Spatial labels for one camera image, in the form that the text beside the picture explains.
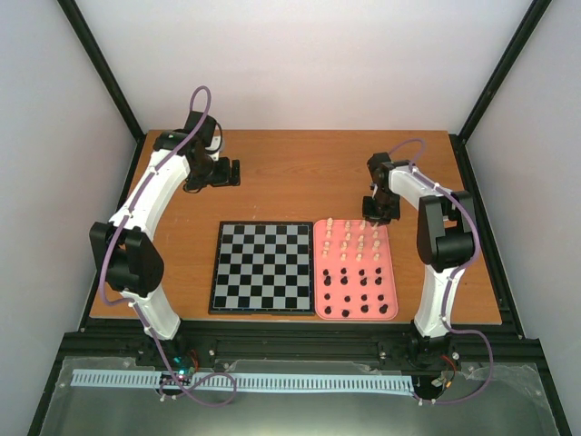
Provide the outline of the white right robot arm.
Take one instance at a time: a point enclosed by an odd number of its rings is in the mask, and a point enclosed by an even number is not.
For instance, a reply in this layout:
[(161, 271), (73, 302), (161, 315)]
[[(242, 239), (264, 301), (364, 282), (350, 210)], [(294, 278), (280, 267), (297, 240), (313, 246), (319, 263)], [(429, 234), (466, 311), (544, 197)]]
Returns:
[(402, 200), (418, 213), (416, 245), (425, 272), (407, 359), (426, 368), (449, 350), (459, 281), (479, 253), (473, 198), (466, 191), (442, 187), (412, 162), (393, 161), (387, 153), (373, 154), (367, 167), (372, 194), (362, 201), (365, 220), (379, 225), (398, 220)]

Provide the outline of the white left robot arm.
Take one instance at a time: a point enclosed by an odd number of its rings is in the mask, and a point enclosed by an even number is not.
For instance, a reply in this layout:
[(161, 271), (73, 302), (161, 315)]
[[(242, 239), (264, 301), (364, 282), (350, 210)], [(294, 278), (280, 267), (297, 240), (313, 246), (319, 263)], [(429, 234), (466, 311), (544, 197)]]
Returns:
[(145, 334), (159, 340), (158, 356), (172, 366), (187, 359), (189, 343), (177, 335), (181, 319), (163, 290), (164, 263), (153, 239), (169, 201), (191, 173), (187, 151), (179, 147), (186, 139), (195, 137), (177, 131), (161, 133), (123, 205), (108, 222), (96, 222), (90, 230), (102, 302), (134, 309)]

